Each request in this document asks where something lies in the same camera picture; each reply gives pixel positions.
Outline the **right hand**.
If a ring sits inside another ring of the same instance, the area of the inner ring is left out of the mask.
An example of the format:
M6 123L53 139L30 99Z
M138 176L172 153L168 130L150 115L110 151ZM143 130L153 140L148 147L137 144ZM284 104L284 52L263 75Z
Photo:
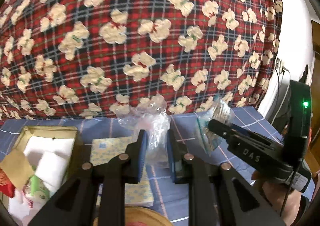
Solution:
M319 225L319 192L307 206L301 192L293 190L285 199L287 188L267 180L258 171L253 172L252 180L255 181L254 188L265 196L272 208L277 213L282 211L281 219L285 225Z

